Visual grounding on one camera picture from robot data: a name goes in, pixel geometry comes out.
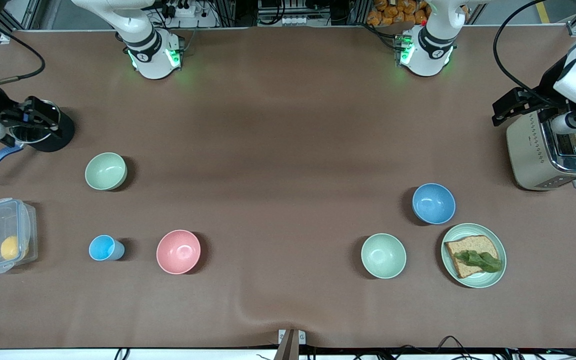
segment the plastic container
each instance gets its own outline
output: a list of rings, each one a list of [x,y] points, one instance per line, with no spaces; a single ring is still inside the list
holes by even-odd
[[[21,200],[0,199],[0,274],[37,259],[37,213]]]

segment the bowl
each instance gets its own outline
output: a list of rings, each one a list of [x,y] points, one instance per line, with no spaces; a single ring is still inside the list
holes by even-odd
[[[363,267],[376,278],[391,279],[406,266],[406,249],[402,242],[390,234],[368,237],[361,247]]]
[[[167,233],[157,246],[159,267],[173,275],[189,272],[199,261],[199,239],[190,231],[174,230]]]
[[[114,152],[99,153],[86,166],[86,182],[96,191],[111,191],[119,187],[128,175],[126,162]]]
[[[414,214],[428,224],[443,224],[455,215],[455,197],[446,187],[429,183],[419,186],[412,196]]]
[[[467,276],[466,278],[459,278],[457,270],[455,269],[455,264],[453,263],[453,259],[451,258],[445,243],[455,242],[464,239],[465,237],[473,237],[476,235],[485,235],[490,239],[496,252],[499,254],[499,260],[501,260],[501,271],[493,273],[478,272]],[[460,223],[459,225],[453,226],[448,230],[448,232],[446,232],[446,235],[444,235],[439,246],[441,246],[441,260],[443,261],[443,266],[448,271],[448,274],[462,285],[466,285],[466,287],[474,289],[492,287],[494,284],[497,284],[497,282],[501,280],[502,276],[506,273],[506,249],[504,249],[501,240],[494,232],[478,223]]]

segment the bread slice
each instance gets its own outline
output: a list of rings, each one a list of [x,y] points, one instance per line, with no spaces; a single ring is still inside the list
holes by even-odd
[[[495,248],[495,244],[484,235],[467,236],[463,239],[450,241],[445,244],[460,279],[468,278],[468,276],[483,272],[484,270],[478,266],[468,266],[464,264],[464,262],[455,257],[455,254],[461,253],[462,251],[474,250],[477,253],[489,253],[493,258],[499,259],[499,253]]]

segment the plate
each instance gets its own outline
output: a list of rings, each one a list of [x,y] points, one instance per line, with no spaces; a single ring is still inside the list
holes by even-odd
[[[499,260],[501,260],[501,271],[493,273],[479,272],[466,278],[459,278],[459,276],[457,276],[455,264],[453,264],[453,259],[450,257],[450,253],[448,253],[448,248],[446,248],[445,243],[454,242],[473,235],[485,235],[490,239],[490,241],[492,241],[494,248],[496,248],[496,251],[499,254]],[[497,237],[494,232],[477,223],[460,223],[459,225],[455,225],[453,228],[448,230],[439,246],[441,246],[441,260],[443,260],[443,266],[446,267],[448,273],[450,273],[455,280],[467,287],[475,289],[492,287],[494,284],[497,284],[506,272],[506,250],[504,249],[503,244],[501,244],[501,240],[499,240],[499,237]]]

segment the cup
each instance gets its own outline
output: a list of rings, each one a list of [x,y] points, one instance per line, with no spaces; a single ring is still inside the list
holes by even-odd
[[[120,259],[125,250],[124,244],[113,239],[110,235],[99,235],[90,242],[88,254],[98,262],[110,262]]]

